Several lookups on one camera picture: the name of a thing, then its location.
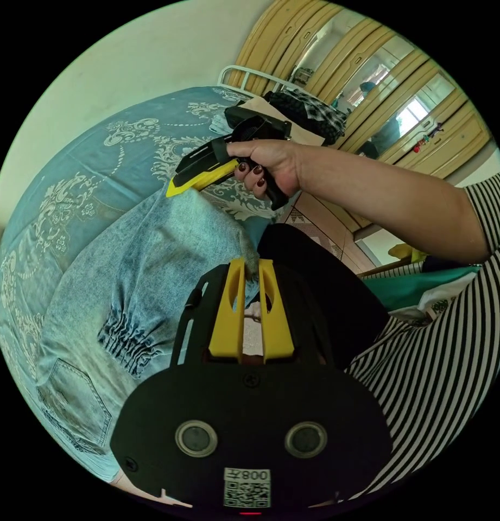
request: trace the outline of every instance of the white metal bed frame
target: white metal bed frame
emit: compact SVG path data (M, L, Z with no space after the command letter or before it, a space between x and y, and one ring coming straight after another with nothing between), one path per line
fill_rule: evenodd
M234 87L233 85L228 85L227 83L225 83L226 75L233 71L241 71L241 72L245 73L240 87ZM289 81L282 80L281 78L277 78L276 76L271 76L269 74L266 74L265 72L256 71L255 69L249 69L247 67L241 67L240 65L228 65L227 67L225 67L219 74L219 78L217 80L217 86L223 87L223 88L229 88L230 90L240 92L241 94L246 94L247 96L251 96L252 98L254 98L257 95L254 94L253 92L249 92L245 89L246 83L248 82L248 78L250 77L250 74L254 74L255 76L259 76L261 78L266 78L268 80L274 81L275 85L271 89L273 92L277 92L278 90L284 90L284 89L288 89L291 91L298 89L301 92L305 92L306 94L309 94L303 88L299 87L298 85L295 85L294 83L290 83Z

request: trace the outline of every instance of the hand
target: hand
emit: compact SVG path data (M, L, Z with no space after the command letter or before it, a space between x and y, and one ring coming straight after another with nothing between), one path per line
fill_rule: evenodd
M246 163L241 163L234 174L256 198L264 199L267 185L263 179L263 167L275 178L277 186L288 197L300 190L300 147L301 145L291 141L255 139L229 143L226 150L231 157L249 157L257 163L253 170L250 170Z

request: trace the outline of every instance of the jeans back pocket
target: jeans back pocket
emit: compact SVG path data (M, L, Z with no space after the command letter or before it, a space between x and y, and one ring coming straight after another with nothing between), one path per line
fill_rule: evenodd
M112 417L86 373L58 358L37 389L45 417L76 450L109 452L105 440Z

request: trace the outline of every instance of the wooden wardrobe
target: wooden wardrobe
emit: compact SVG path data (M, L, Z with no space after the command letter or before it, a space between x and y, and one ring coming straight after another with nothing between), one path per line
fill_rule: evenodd
M276 0L236 64L291 81L348 112L346 134L333 147L350 153L395 119L398 131L375 158L444 179L490 140L465 93L429 56L378 22L324 0ZM239 87L242 75L232 72L229 84ZM375 85L366 95L365 82ZM261 96L272 84L250 76L246 87ZM321 202L352 232L371 224Z

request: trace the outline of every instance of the blue bedspread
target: blue bedspread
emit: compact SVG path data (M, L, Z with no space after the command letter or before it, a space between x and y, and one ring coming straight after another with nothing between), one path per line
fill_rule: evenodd
M212 117L240 99L224 88L198 87L130 107L56 154L24 193L0 247L0 345L42 423L38 346L62 275L116 219L164 187L184 154L218 137L208 129ZM203 193L241 222L254 245L280 215L234 179Z

